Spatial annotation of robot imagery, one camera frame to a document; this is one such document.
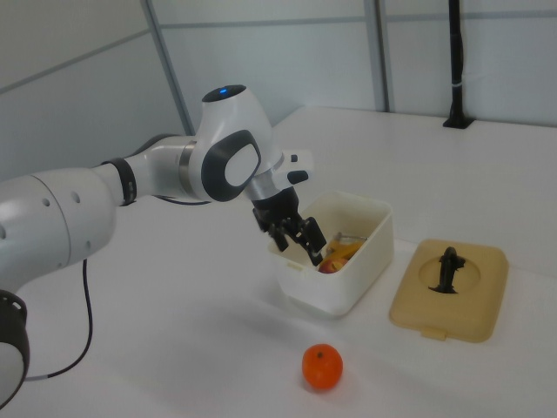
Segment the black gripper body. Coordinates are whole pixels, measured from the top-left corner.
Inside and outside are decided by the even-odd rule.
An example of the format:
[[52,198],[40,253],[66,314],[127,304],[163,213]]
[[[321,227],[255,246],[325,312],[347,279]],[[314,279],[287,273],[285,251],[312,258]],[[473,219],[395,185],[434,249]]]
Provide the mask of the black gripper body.
[[284,226],[298,232],[303,223],[299,215],[299,196],[293,186],[288,187],[267,199],[253,200],[253,213],[262,232],[271,226]]

